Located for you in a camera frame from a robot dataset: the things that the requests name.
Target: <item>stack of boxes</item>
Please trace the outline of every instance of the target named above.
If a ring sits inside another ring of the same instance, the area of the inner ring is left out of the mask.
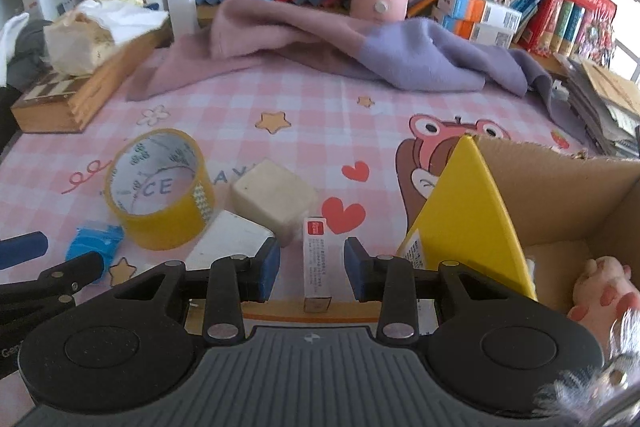
[[[486,0],[438,0],[431,18],[463,39],[508,48],[522,14]]]

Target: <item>pink and white checkered tablecloth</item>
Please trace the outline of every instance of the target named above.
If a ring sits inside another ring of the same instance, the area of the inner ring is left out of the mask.
[[[330,245],[329,272],[337,300],[353,300],[341,259],[347,235],[358,237],[372,255],[394,253],[404,238],[407,217],[396,152],[401,142],[414,138],[409,126],[413,115],[429,115],[449,126],[456,125],[456,117],[472,125],[490,120],[513,140],[567,152],[580,148],[549,121],[533,94],[521,100],[495,86],[478,93],[402,92],[382,82],[320,73],[276,57],[259,70],[225,74],[146,102],[126,102],[125,93],[123,86],[84,133],[24,135],[0,164],[0,237],[41,230],[49,239],[46,255],[0,271],[0,283],[34,279],[41,270],[63,262],[76,228],[86,220],[114,223],[101,196],[104,172],[90,172],[152,128],[178,128],[194,137],[207,160],[218,204],[226,204],[228,187],[239,174],[266,157],[318,190],[318,214],[323,201],[339,198],[344,212],[335,200],[331,211],[326,207],[333,229],[342,232],[332,235]],[[280,111],[290,127],[270,134],[255,126],[263,112]],[[342,172],[356,161],[369,167],[364,182]],[[86,181],[71,184],[74,172],[82,172]],[[124,256],[133,266],[148,266],[184,259],[192,247],[193,242],[151,252],[125,239],[114,261]],[[87,287],[81,299],[106,289],[106,279]],[[271,298],[302,296],[302,250],[300,243],[293,243],[282,252]],[[0,381],[0,427],[12,425],[30,406],[17,373]]]

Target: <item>yellow tape roll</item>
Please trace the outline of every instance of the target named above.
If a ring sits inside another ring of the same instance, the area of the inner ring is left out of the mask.
[[[157,212],[137,213],[136,201],[149,179],[175,168],[193,173],[190,187]],[[177,129],[143,134],[118,152],[107,171],[104,197],[127,236],[149,250],[180,247],[196,237],[214,206],[202,152],[193,138]]]

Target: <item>pink pig toy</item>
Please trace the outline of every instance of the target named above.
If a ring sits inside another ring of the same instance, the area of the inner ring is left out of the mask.
[[[590,259],[574,286],[568,317],[583,325],[609,355],[609,333],[628,309],[640,309],[640,293],[630,281],[631,268],[615,257]]]

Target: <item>cream colored cube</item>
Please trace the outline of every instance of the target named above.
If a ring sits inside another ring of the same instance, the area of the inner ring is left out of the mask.
[[[315,211],[318,194],[300,177],[266,159],[231,186],[238,216],[271,230],[286,247],[302,230],[305,217]]]

